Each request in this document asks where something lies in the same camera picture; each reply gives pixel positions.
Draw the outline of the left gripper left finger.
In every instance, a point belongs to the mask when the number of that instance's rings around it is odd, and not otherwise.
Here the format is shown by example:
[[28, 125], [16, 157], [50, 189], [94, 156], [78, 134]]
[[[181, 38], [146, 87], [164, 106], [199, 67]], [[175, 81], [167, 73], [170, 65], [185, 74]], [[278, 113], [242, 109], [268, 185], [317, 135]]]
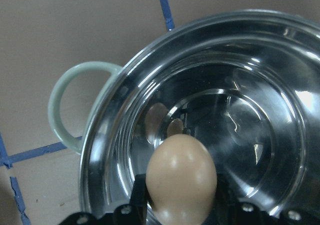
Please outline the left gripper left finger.
[[129, 205], [131, 206], [130, 224], [145, 225], [147, 223], [149, 193], [146, 186], [146, 175], [135, 176]]

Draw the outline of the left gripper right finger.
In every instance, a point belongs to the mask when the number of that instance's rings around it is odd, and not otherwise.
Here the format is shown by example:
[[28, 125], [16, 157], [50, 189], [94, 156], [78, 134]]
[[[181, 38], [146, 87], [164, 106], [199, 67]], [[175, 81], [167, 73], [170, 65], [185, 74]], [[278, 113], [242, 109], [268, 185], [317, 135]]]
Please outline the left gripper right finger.
[[230, 210], [236, 207], [238, 201], [226, 177], [218, 173], [214, 207], [217, 210]]

